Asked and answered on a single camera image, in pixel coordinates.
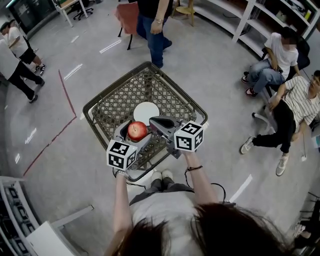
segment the white plate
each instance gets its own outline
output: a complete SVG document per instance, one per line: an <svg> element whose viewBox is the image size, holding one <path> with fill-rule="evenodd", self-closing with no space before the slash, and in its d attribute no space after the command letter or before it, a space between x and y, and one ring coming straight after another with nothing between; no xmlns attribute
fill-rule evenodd
<svg viewBox="0 0 320 256"><path fill-rule="evenodd" d="M159 116L160 112L156 104L152 102L142 102L135 107L133 118L135 121L140 121L146 126L149 126L149 119Z"/></svg>

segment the wooden stool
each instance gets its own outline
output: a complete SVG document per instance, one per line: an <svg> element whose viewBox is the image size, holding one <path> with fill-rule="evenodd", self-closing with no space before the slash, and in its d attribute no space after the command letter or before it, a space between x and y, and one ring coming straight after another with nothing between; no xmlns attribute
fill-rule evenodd
<svg viewBox="0 0 320 256"><path fill-rule="evenodd" d="M172 12L172 17L174 16L175 11L186 14L187 16L191 15L191 25L194 26L194 0L189 0L188 6L180 6L180 0L177 0Z"/></svg>

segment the red chair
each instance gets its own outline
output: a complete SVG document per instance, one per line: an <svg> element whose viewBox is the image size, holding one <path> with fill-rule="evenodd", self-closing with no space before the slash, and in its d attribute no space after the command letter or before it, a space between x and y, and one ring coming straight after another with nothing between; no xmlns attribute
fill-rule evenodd
<svg viewBox="0 0 320 256"><path fill-rule="evenodd" d="M137 2L123 3L116 7L115 16L120 21L121 29L118 37L121 37L122 29L126 34L130 34L130 42L127 50L130 50L132 36L137 34L139 8Z"/></svg>

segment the black shorts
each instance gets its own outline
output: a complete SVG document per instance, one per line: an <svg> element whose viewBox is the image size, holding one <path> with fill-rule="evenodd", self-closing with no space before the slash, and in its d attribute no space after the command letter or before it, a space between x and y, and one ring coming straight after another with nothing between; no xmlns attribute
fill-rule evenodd
<svg viewBox="0 0 320 256"><path fill-rule="evenodd" d="M34 53L30 47L20 56L20 60L22 60L26 64L30 64L37 55Z"/></svg>

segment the gray floor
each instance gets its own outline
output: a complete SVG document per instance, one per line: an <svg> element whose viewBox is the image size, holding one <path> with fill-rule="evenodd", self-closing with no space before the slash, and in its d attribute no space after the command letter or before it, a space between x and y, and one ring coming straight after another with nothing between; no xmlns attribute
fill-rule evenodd
<svg viewBox="0 0 320 256"><path fill-rule="evenodd" d="M42 222L55 221L92 204L93 212L66 228L92 256L102 255L112 237L115 180L106 166L101 144L87 121L80 119L82 108L112 82L150 60L147 43L138 36L127 51L130 37L125 34L121 43L100 54L119 40L120 25L113 14L117 4L105 0L94 6L88 19L73 21L73 28L61 16L42 28L30 40L47 64L43 76L46 84L39 91L38 101L30 105L14 86L6 98L11 174L21 177L49 144L25 175L27 195ZM262 100L247 98L240 82L243 71L257 61L256 57L239 43L233 44L226 31L199 17L195 18L195 27L182 17L169 18L164 32L173 45L164 53L162 70L208 113L206 140L198 155L210 180L222 184L230 199L252 175L252 182L236 203L260 211L288 232L319 170L319 153L311 146L309 131L305 133L307 161L301 160L301 139L292 145L282 177L275 174L279 149L254 148L241 156L240 145L262 128L262 123L251 117L261 109ZM74 117L58 70L65 77L80 64L82 67L64 81L77 118L52 142ZM172 169L176 182L184 183L185 164L181 159L170 158L158 170L166 167ZM141 191L130 187L130 197Z"/></svg>

